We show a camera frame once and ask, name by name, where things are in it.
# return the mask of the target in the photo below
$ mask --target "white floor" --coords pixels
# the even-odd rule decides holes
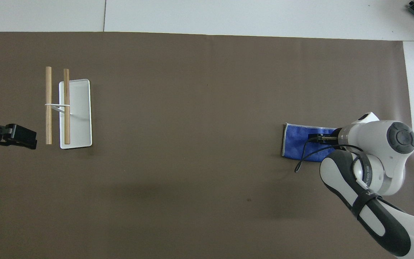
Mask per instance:
[[[135,31],[405,41],[414,129],[409,0],[0,0],[0,31]]]

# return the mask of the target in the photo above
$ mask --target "wooden dowel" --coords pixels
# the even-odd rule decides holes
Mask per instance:
[[[64,104],[69,105],[69,69],[64,69]],[[65,144],[70,144],[70,131],[69,131],[69,113],[70,107],[65,106],[65,123],[64,123],[64,142]]]
[[[46,103],[52,103],[52,67],[46,66]],[[46,144],[52,144],[52,108],[46,106]]]

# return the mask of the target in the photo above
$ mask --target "wooden rod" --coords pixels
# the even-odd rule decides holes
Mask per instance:
[[[46,103],[52,103],[52,67],[46,66]],[[52,144],[52,109],[46,106],[46,144]]]
[[[64,69],[64,104],[69,105],[69,69]],[[65,123],[64,123],[64,142],[65,144],[70,144],[70,131],[69,131],[69,122],[70,122],[70,107],[65,106]]]

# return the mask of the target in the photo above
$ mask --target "brown table surface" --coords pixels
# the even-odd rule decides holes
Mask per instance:
[[[93,145],[45,145],[45,67],[87,78]],[[286,122],[411,125],[402,43],[150,33],[0,33],[0,259],[393,258],[281,157]],[[414,215],[414,155],[386,197]]]

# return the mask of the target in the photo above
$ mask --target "blue towel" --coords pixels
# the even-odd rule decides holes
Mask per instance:
[[[290,159],[301,159],[303,146],[308,139],[308,134],[331,134],[335,128],[322,128],[304,125],[295,125],[286,123],[284,129],[284,143],[282,146],[282,156]],[[308,143],[304,155],[308,155],[317,149],[321,149],[328,145],[321,145],[319,143]],[[322,160],[332,153],[334,149],[325,149],[308,157],[307,161],[322,162]]]

